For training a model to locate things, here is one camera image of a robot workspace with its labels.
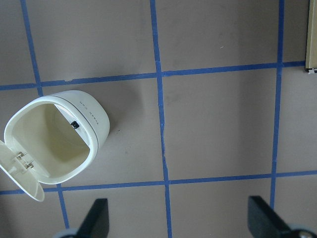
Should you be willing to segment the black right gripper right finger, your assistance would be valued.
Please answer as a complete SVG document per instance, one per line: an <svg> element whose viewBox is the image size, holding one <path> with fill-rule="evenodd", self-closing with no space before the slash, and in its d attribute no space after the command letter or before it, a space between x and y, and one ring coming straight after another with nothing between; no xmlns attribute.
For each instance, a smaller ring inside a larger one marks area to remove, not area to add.
<svg viewBox="0 0 317 238"><path fill-rule="evenodd" d="M248 229L254 238L291 238L291 228L260 196L249 196Z"/></svg>

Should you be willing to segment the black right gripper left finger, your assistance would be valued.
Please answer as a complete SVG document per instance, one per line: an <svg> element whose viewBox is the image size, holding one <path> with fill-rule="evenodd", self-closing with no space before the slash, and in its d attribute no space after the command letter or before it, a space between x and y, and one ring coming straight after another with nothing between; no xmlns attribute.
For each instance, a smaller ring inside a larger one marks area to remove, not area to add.
<svg viewBox="0 0 317 238"><path fill-rule="evenodd" d="M107 198L96 199L75 238L106 238L109 233L109 211Z"/></svg>

